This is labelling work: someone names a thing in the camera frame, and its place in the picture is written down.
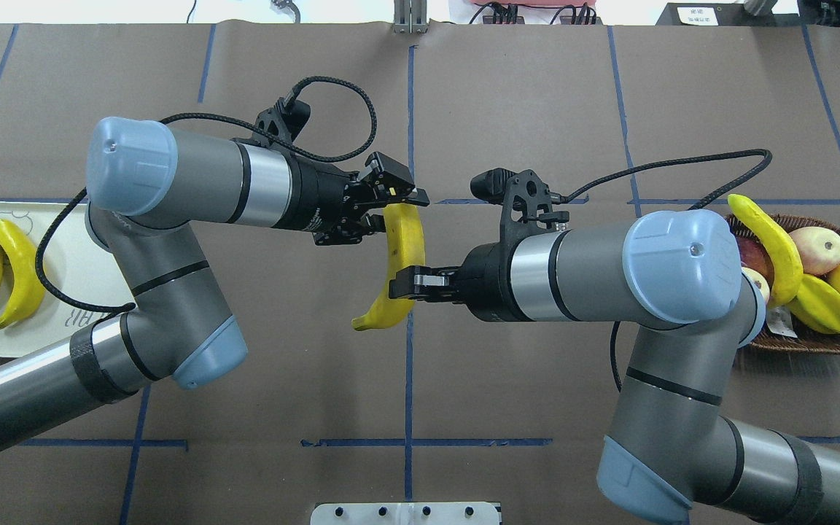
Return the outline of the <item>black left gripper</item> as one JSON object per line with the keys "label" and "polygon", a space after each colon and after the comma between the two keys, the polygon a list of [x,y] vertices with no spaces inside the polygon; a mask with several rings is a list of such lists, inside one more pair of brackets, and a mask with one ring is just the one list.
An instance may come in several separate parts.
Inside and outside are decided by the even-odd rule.
{"label": "black left gripper", "polygon": [[406,203],[430,205],[409,167],[373,152],[355,173],[307,158],[292,159],[292,229],[313,233],[318,246],[358,244],[384,231],[382,214],[370,210]]}

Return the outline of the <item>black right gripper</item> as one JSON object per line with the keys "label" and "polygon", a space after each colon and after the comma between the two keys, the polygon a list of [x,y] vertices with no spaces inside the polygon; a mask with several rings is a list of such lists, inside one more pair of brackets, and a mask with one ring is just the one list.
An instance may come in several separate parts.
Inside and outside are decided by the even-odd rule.
{"label": "black right gripper", "polygon": [[500,243],[490,243],[471,250],[460,267],[410,265],[388,282],[388,298],[459,301],[484,322],[517,322],[516,306],[500,269],[503,260]]}

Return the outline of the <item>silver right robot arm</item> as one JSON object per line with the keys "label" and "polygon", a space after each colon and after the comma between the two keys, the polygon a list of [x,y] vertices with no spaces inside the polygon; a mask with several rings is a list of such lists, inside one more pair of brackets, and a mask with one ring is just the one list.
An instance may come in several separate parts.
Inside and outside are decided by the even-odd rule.
{"label": "silver right robot arm", "polygon": [[658,524],[683,524],[697,502],[763,524],[840,524],[840,452],[720,415],[736,350],[766,318],[726,220],[566,219],[504,216],[499,242],[457,267],[404,267],[389,294],[463,303],[486,322],[637,323],[597,473],[606,498]]}

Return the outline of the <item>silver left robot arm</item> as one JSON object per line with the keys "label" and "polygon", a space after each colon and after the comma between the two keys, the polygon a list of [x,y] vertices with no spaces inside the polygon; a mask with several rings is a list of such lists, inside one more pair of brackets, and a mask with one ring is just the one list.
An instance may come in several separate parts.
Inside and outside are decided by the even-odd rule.
{"label": "silver left robot arm", "polygon": [[293,145],[277,117],[238,122],[250,139],[216,139],[167,122],[105,117],[87,154],[86,223],[134,304],[0,366],[0,451],[172,378],[196,389],[246,359],[247,346],[191,222],[310,233],[357,244],[429,205],[408,167],[373,153],[359,171]]}

